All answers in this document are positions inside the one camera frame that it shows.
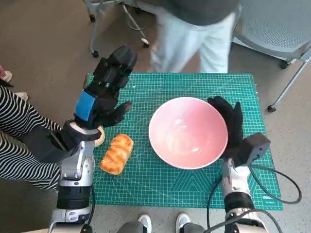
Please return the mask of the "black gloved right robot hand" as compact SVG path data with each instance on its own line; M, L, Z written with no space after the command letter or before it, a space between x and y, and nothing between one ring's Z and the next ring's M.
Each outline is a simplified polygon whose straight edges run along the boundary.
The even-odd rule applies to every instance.
M241 103L238 101L235 106L232 107L229 102L220 96L208 98L207 102L221 114L227 127L228 142L221 158L228 159L234 157L238 153L243 140L243 114Z

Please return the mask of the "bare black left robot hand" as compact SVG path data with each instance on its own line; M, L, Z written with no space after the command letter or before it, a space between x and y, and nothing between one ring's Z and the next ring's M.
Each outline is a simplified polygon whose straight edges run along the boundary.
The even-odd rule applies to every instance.
M132 102L118 105L118 98L129 81L137 57L129 45L123 45L108 58L100 59L92 82L83 89L76 103L74 121L77 125L92 130L114 126L124 119Z

